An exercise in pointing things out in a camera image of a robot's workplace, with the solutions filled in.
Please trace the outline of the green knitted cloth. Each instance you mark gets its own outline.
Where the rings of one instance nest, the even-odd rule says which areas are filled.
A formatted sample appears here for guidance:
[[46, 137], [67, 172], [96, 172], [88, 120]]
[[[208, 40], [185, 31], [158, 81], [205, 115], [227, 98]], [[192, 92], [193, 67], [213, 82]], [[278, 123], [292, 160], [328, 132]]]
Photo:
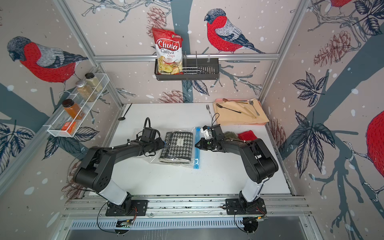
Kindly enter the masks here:
[[234, 132], [225, 132], [224, 133], [225, 137], [227, 139], [230, 139], [230, 140], [239, 140], [239, 137], [237, 134], [235, 134]]

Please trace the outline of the clear vacuum bag blue zipper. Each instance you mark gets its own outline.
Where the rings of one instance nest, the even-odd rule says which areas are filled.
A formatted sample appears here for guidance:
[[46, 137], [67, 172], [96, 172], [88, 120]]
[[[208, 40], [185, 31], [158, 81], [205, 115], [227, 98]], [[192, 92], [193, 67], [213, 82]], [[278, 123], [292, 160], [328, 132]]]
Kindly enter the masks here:
[[139, 156], [138, 159], [150, 164], [194, 167], [196, 155], [196, 128], [159, 128], [159, 134], [164, 142], [161, 150], [153, 154]]

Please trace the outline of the houndstooth black white scarf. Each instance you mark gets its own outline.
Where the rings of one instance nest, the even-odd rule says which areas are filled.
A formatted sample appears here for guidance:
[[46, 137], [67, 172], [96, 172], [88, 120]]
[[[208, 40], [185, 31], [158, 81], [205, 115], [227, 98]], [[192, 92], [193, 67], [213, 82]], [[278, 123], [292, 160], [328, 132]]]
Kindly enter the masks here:
[[160, 162], [170, 164], [189, 164], [192, 160], [194, 135], [191, 132], [167, 132], [165, 146], [160, 155]]

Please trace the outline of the red knitted cloth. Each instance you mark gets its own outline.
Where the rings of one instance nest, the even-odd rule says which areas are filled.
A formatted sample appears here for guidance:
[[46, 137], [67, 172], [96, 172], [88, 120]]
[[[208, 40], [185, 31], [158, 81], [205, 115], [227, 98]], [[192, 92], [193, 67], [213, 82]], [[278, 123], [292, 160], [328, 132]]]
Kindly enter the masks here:
[[238, 138], [241, 141], [254, 141], [258, 139], [258, 137], [251, 130], [238, 134]]

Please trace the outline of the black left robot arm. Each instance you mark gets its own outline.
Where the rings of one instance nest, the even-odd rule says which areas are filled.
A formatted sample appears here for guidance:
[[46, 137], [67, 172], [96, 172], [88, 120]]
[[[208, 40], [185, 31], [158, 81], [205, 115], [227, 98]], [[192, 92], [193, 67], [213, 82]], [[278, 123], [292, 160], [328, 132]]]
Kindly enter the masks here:
[[136, 209], [133, 207], [132, 195], [112, 180], [114, 166], [129, 158], [145, 154], [153, 156], [164, 145], [160, 132], [147, 127], [143, 129], [141, 136], [125, 145], [111, 148], [92, 147], [74, 174], [74, 182], [108, 201], [108, 217], [133, 216]]

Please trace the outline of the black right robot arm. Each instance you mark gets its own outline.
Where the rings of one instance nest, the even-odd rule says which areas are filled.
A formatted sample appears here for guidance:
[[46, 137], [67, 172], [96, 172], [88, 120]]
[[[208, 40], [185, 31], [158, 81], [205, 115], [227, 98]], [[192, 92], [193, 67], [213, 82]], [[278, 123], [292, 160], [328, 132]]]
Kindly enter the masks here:
[[205, 126], [212, 137], [201, 138], [195, 147], [203, 151], [231, 153], [241, 157], [248, 180], [237, 199], [226, 199], [223, 209], [228, 215], [266, 215], [261, 191], [265, 183], [279, 170], [279, 166], [263, 140], [242, 141], [227, 138], [220, 125]]

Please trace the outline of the red Chuba cassava chips bag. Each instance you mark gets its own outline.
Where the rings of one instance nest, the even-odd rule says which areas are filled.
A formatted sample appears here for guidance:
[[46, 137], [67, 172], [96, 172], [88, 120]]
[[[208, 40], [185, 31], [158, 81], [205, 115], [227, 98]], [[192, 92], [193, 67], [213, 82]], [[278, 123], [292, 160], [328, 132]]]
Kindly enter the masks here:
[[157, 52], [157, 74], [178, 75], [183, 70], [183, 38], [169, 30], [152, 28]]

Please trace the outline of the black ladle at table edge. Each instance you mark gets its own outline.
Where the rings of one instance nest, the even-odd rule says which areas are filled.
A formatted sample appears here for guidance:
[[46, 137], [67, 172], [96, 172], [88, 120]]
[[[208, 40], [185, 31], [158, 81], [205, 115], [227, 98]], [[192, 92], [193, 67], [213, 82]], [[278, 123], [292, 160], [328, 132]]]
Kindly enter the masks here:
[[130, 104], [130, 105], [128, 106], [128, 108], [126, 109], [124, 115], [123, 115], [122, 117], [119, 117], [119, 118], [118, 118], [119, 121], [124, 121], [124, 120], [126, 119], [126, 115], [127, 115], [128, 111], [130, 110], [130, 108], [132, 107], [132, 105], [133, 105], [133, 104]]

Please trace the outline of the silver fork on table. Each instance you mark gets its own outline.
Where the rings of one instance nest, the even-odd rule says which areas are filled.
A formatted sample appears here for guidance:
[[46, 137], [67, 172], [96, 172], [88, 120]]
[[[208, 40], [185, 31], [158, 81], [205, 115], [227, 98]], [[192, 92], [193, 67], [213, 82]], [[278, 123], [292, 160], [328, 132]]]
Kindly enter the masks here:
[[212, 120], [213, 120], [213, 115], [212, 115], [212, 112], [211, 112], [211, 109], [210, 109], [210, 105], [206, 105], [206, 109], [207, 109], [207, 111], [209, 112], [209, 114], [210, 114], [210, 119], [211, 119], [211, 122], [212, 122]]

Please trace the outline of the pink tray under placemat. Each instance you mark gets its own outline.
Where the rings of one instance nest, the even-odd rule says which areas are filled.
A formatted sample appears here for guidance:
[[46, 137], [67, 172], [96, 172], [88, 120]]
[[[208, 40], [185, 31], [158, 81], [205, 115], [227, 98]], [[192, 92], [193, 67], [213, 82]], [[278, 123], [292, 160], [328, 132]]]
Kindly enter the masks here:
[[[229, 99], [229, 100], [243, 101], [243, 100], [239, 100], [239, 99]], [[223, 99], [216, 99], [215, 102], [216, 103], [224, 103]]]

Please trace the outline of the copper spoon on placemat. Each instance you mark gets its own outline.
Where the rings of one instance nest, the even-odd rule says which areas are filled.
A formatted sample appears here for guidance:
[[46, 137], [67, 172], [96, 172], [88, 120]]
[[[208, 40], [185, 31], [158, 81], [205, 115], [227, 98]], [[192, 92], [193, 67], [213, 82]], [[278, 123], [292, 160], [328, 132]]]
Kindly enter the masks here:
[[229, 100], [229, 99], [225, 99], [223, 98], [223, 102], [234, 102], [234, 103], [239, 103], [239, 104], [248, 104], [249, 101], [246, 101], [246, 100], [243, 100], [243, 101], [236, 101], [236, 100]]

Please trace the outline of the beige placemat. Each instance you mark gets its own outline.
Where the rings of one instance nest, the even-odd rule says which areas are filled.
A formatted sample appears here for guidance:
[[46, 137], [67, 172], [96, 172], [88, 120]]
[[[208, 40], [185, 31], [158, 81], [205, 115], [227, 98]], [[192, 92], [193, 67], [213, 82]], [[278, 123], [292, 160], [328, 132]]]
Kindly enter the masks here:
[[[263, 126], [266, 123], [269, 123], [267, 115], [263, 111], [261, 103], [256, 99], [251, 99], [254, 102], [256, 110], [259, 112], [260, 116], [257, 116], [253, 107], [248, 104], [239, 104], [234, 102], [218, 103], [224, 107], [240, 111], [241, 114], [232, 112], [226, 109], [220, 109], [216, 106], [216, 102], [213, 103], [215, 113], [219, 113], [218, 123], [221, 125], [259, 125]], [[250, 116], [244, 109], [243, 106], [247, 107], [257, 118]]]

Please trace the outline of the gold utensil on placemat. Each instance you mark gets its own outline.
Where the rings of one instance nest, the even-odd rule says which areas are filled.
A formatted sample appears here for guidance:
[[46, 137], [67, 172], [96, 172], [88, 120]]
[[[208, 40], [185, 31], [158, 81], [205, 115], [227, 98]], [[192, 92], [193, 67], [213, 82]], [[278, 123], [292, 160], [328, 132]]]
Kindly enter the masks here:
[[250, 115], [252, 116], [253, 118], [257, 118], [257, 116], [255, 116], [247, 107], [243, 106], [243, 109]]

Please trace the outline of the silver spoon on placemat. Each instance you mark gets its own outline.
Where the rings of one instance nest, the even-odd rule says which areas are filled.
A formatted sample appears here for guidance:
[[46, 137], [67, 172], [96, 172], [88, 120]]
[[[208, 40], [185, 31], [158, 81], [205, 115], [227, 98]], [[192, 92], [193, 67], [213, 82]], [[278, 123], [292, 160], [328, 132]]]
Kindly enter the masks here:
[[256, 107], [254, 105], [254, 102], [252, 100], [249, 100], [249, 104], [253, 107], [253, 109], [255, 110], [257, 116], [260, 116], [259, 112], [256, 110]]

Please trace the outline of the tan spice jar middle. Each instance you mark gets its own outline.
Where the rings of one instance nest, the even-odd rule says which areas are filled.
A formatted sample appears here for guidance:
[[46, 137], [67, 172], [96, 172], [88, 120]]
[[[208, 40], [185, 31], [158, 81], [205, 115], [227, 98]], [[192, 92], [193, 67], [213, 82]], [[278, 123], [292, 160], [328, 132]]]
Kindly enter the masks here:
[[96, 95], [93, 92], [93, 89], [87, 85], [86, 81], [80, 80], [76, 82], [77, 90], [79, 95], [86, 102], [94, 102], [96, 100]]

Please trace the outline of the small orange box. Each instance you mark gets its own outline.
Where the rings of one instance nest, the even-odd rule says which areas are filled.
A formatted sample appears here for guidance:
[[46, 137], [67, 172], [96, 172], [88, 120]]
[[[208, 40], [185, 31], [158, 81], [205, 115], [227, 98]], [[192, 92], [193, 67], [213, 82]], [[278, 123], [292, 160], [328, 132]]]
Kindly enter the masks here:
[[77, 122], [66, 122], [61, 130], [71, 135], [76, 130], [76, 127]]

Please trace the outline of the yellow spice jar black lid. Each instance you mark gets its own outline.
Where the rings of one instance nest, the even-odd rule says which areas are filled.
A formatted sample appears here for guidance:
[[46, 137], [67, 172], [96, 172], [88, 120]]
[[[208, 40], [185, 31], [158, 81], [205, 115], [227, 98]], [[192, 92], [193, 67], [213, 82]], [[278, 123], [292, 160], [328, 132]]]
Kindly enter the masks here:
[[95, 76], [94, 73], [85, 74], [86, 82], [91, 87], [94, 88], [96, 92], [103, 90], [103, 85], [100, 83], [99, 79]]

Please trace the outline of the orange spice jar black lid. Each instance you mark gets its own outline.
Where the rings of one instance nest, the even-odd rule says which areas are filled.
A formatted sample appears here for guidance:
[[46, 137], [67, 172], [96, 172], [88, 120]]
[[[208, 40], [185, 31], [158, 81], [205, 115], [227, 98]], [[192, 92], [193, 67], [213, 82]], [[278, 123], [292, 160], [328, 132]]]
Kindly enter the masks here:
[[66, 99], [62, 102], [62, 106], [69, 116], [74, 120], [82, 120], [84, 118], [84, 113], [82, 112], [80, 106], [75, 103], [72, 99]]

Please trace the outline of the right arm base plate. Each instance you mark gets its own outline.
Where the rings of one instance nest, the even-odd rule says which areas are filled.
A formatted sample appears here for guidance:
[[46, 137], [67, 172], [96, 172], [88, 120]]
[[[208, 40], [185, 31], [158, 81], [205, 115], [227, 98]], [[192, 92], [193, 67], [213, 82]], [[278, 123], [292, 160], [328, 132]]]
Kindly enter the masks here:
[[262, 198], [248, 203], [240, 199], [226, 199], [225, 210], [228, 215], [266, 215], [266, 205]]

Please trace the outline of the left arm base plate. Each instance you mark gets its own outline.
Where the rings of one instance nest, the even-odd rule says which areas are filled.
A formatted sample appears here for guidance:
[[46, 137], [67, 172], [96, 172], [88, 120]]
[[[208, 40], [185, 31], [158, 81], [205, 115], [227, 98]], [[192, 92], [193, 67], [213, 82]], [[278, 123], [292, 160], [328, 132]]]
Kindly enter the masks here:
[[118, 206], [108, 202], [106, 216], [107, 217], [124, 217], [124, 216], [145, 216], [148, 208], [148, 200], [132, 200], [125, 201]]

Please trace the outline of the black wall basket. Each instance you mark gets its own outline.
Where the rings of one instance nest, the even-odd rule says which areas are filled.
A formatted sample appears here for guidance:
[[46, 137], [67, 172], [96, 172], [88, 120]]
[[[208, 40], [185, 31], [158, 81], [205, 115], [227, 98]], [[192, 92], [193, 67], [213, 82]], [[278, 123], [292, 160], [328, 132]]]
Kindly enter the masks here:
[[186, 59], [185, 65], [176, 74], [161, 74], [158, 71], [158, 61], [155, 63], [154, 74], [158, 81], [192, 81], [217, 80], [220, 75], [218, 59]]

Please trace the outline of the clear acrylic wall shelf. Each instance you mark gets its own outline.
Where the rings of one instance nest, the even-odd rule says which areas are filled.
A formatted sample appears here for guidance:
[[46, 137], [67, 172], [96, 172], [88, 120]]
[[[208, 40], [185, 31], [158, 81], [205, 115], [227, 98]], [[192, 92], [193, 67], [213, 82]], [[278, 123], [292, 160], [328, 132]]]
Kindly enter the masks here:
[[59, 115], [48, 126], [49, 134], [53, 137], [64, 138], [73, 138], [75, 136], [96, 101], [106, 92], [110, 81], [106, 74], [95, 73], [95, 77], [99, 80], [99, 83], [96, 87], [92, 87], [92, 92], [87, 98], [82, 97], [77, 90], [68, 96], [73, 105], [59, 108]]

